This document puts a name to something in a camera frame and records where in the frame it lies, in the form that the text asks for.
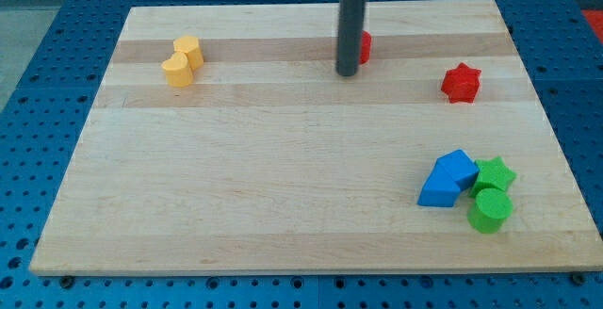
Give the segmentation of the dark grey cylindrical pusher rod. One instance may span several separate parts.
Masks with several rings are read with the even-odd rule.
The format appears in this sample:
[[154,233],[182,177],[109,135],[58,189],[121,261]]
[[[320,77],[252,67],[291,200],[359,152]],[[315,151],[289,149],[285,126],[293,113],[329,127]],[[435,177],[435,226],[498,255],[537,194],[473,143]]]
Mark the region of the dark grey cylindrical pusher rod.
[[335,70],[343,77],[357,74],[362,51],[367,0],[339,0]]

